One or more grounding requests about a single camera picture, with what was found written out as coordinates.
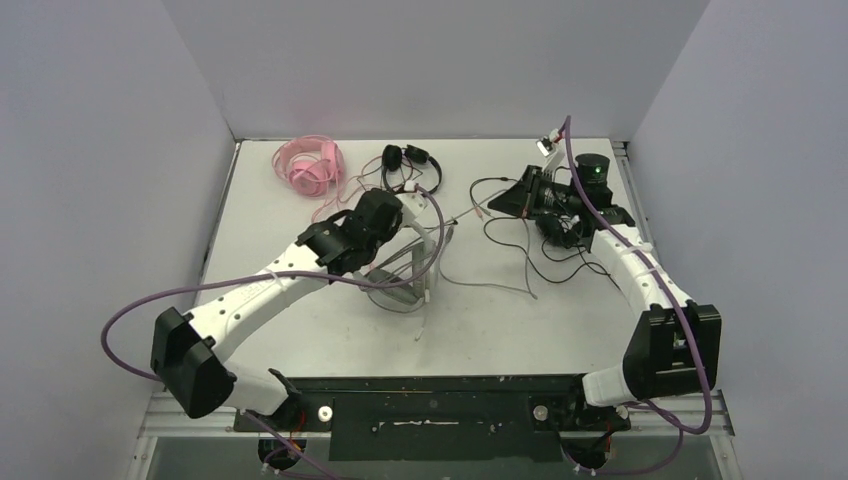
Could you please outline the white grey gaming headset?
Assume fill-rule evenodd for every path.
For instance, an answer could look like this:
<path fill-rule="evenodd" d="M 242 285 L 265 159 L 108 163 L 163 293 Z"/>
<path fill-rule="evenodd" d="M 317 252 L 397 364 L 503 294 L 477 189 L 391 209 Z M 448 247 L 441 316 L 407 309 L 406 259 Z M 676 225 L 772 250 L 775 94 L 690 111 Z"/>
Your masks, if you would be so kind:
<path fill-rule="evenodd" d="M 412 224 L 411 229 L 417 234 L 416 239 L 380 263 L 353 274 L 356 280 L 368 284 L 361 291 L 379 309 L 399 315 L 411 315 L 427 308 L 432 303 L 433 290 L 440 280 L 452 286 L 498 289 L 527 295 L 536 300 L 538 296 L 533 292 L 529 279 L 530 257 L 528 255 L 524 256 L 524 285 L 522 287 L 493 282 L 456 280 L 444 273 L 441 267 L 442 253 L 436 250 L 437 240 L 433 236 L 444 232 L 442 248 L 446 249 L 452 241 L 459 220 L 471 213 L 483 219 L 489 211 L 473 200 L 470 207 L 447 219 L 444 226 L 424 227 L 419 223 Z"/>

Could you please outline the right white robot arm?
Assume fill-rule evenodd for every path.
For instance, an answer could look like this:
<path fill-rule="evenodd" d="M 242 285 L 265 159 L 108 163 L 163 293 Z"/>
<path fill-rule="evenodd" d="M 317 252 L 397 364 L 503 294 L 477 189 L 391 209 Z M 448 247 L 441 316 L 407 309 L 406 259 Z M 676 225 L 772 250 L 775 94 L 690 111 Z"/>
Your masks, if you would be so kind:
<path fill-rule="evenodd" d="M 708 392 L 717 377 L 720 313 L 694 301 L 661 268 L 629 212 L 614 204 L 609 167 L 606 156 L 580 154 L 571 180 L 562 184 L 555 180 L 555 168 L 529 166 L 515 185 L 487 204 L 536 222 L 575 219 L 560 234 L 560 243 L 591 253 L 635 317 L 621 362 L 585 374 L 582 390 L 565 402 L 568 419 L 581 428 L 601 420 L 607 406 Z"/>

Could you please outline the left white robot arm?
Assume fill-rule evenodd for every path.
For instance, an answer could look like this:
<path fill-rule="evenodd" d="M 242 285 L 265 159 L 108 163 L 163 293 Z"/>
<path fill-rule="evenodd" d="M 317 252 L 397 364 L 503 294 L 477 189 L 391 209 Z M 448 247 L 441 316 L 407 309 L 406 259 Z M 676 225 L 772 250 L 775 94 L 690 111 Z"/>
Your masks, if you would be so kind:
<path fill-rule="evenodd" d="M 301 298 L 370 264 L 425 207 L 418 192 L 371 189 L 353 209 L 308 226 L 257 279 L 185 313 L 162 312 L 155 321 L 152 370 L 192 419 L 232 407 L 260 414 L 276 430 L 291 427 L 299 415 L 291 383 L 273 368 L 245 369 L 233 354 Z"/>

